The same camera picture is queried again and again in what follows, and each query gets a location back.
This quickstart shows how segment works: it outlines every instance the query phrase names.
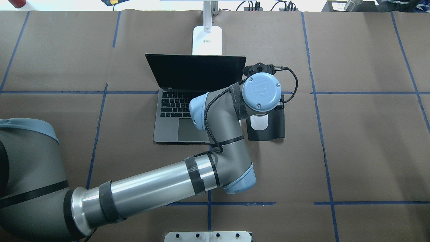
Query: red object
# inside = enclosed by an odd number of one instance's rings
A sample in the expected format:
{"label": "red object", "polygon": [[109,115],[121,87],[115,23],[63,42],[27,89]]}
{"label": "red object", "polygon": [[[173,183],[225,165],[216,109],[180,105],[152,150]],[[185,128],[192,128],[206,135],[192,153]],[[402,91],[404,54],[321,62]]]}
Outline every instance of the red object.
{"label": "red object", "polygon": [[27,0],[9,0],[15,8],[22,8],[27,3]]}

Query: laptop trackpad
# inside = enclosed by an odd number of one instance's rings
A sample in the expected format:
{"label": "laptop trackpad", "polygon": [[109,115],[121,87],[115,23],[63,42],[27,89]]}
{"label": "laptop trackpad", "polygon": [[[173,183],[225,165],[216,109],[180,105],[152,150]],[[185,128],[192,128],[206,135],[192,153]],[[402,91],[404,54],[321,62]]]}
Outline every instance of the laptop trackpad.
{"label": "laptop trackpad", "polygon": [[209,142],[206,130],[198,130],[191,118],[179,119],[178,141]]}

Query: keyboard key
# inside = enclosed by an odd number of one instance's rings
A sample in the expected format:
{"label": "keyboard key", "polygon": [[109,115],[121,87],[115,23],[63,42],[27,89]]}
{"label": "keyboard key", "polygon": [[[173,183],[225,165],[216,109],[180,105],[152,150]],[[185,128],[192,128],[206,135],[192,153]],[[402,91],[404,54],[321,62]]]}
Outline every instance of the keyboard key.
{"label": "keyboard key", "polygon": [[161,108],[161,112],[171,112],[172,108]]}

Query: black velcro strap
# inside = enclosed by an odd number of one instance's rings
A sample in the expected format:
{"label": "black velcro strap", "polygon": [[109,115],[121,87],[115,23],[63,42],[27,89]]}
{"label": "black velcro strap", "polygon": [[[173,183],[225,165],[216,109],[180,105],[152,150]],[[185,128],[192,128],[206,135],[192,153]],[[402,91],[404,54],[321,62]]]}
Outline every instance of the black velcro strap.
{"label": "black velcro strap", "polygon": [[[223,141],[223,142],[220,142],[219,144],[220,144],[221,146],[224,146],[224,145],[227,145],[227,144],[230,144],[230,143],[233,143],[233,142],[239,141],[239,140],[243,140],[243,135],[242,135],[242,136],[239,136],[239,137],[236,137],[236,138],[232,138],[232,139],[229,139],[229,140]],[[211,144],[211,147],[212,147],[212,148],[215,148],[215,147],[218,147],[218,145],[217,145],[217,144]]]}
{"label": "black velcro strap", "polygon": [[230,86],[230,94],[237,117],[240,120],[249,118],[248,112],[246,111],[245,101],[242,97],[242,91],[240,90],[240,85],[238,82]]}
{"label": "black velcro strap", "polygon": [[73,195],[73,190],[68,190],[66,193],[66,196],[64,196],[64,202],[63,202],[64,220],[66,222],[67,230],[69,230],[69,233],[72,235],[73,239],[82,239],[86,236],[79,231],[73,219],[72,195]]}
{"label": "black velcro strap", "polygon": [[109,223],[118,223],[127,218],[122,218],[115,206],[114,198],[111,190],[112,181],[105,182],[98,187],[98,197],[100,201],[101,211]]}
{"label": "black velcro strap", "polygon": [[7,182],[9,181],[9,158],[7,157],[6,149],[0,140],[0,197],[6,190]]}
{"label": "black velcro strap", "polygon": [[44,186],[44,187],[35,189],[33,191],[21,193],[5,199],[0,199],[0,209],[18,204],[20,202],[25,202],[31,199],[35,199],[43,195],[50,194],[52,192],[56,192],[68,187],[69,187],[69,183],[67,183],[67,180],[65,180],[59,183],[55,183],[49,186]]}
{"label": "black velcro strap", "polygon": [[200,195],[205,192],[205,184],[200,177],[199,168],[197,167],[196,159],[193,156],[186,158],[185,165],[187,166],[188,175],[193,185],[194,193]]}
{"label": "black velcro strap", "polygon": [[218,172],[216,170],[214,159],[212,158],[212,155],[208,154],[208,157],[209,157],[209,161],[211,162],[212,170],[214,171],[216,187],[219,187],[219,177],[218,177]]}

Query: blue joint cap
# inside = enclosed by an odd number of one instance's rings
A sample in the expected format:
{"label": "blue joint cap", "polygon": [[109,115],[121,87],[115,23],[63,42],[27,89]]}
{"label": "blue joint cap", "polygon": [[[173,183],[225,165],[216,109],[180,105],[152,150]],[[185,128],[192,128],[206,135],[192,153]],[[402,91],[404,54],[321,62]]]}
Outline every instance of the blue joint cap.
{"label": "blue joint cap", "polygon": [[14,129],[24,129],[31,130],[38,133],[45,134],[60,142],[55,135],[54,128],[47,122],[33,119],[33,118],[11,118],[11,119],[0,119],[0,129],[2,128],[14,128]]}
{"label": "blue joint cap", "polygon": [[256,181],[254,164],[251,163],[249,169],[241,177],[227,186],[223,186],[222,188],[224,188],[224,191],[228,194],[236,194],[238,192],[244,192],[250,189],[254,186]]}
{"label": "blue joint cap", "polygon": [[198,130],[205,130],[205,108],[208,93],[195,97],[190,102],[190,114]]}
{"label": "blue joint cap", "polygon": [[281,100],[281,84],[269,73],[255,73],[245,81],[242,96],[253,110],[267,112],[274,109]]}

